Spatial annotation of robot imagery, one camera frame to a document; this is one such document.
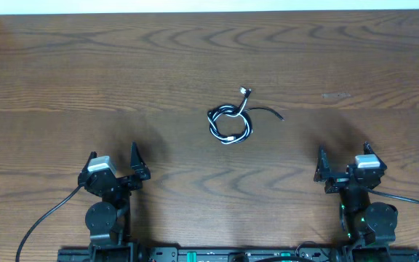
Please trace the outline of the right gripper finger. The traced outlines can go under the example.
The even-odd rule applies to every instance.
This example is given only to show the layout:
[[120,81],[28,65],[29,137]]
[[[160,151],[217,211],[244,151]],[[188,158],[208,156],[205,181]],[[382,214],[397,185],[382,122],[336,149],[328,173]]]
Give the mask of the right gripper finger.
[[324,182],[331,176],[331,168],[327,158],[327,152],[324,150],[324,146],[320,146],[318,150],[318,160],[316,170],[314,173],[315,182]]
[[375,152],[373,151],[371,145],[367,141],[365,141],[363,143],[363,152],[364,152],[365,155],[367,155],[367,154],[375,154]]

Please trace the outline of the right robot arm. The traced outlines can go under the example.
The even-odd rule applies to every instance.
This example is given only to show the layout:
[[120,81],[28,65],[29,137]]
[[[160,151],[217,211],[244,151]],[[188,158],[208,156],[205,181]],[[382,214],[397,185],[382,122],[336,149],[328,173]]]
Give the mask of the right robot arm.
[[391,260],[388,244],[396,239],[398,211],[369,196],[386,170],[368,142],[344,172],[332,170],[324,146],[319,147],[314,181],[323,182],[327,194],[340,195],[340,222],[348,235],[348,243],[331,252],[331,261]]

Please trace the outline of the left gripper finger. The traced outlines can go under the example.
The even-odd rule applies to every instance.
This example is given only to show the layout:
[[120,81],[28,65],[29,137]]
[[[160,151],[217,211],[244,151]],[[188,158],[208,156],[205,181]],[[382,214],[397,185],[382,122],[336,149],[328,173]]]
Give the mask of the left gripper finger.
[[136,142],[132,142],[130,150],[130,167],[141,180],[149,180],[151,171],[143,160]]
[[92,151],[89,155],[89,158],[87,160],[87,163],[85,164],[85,167],[88,168],[89,167],[89,163],[91,162],[92,159],[97,157],[97,153],[95,151]]

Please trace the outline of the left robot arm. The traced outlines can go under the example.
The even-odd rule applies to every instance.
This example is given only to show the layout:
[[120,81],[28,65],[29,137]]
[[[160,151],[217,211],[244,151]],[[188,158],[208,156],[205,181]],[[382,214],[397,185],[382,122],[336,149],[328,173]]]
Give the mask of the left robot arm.
[[85,215],[91,261],[146,261],[149,258],[146,248],[130,236],[130,197],[133,191],[143,187],[143,181],[151,178],[135,142],[130,148],[130,169],[132,174],[118,178],[111,158],[98,156],[93,151],[79,173],[78,185],[101,198]]

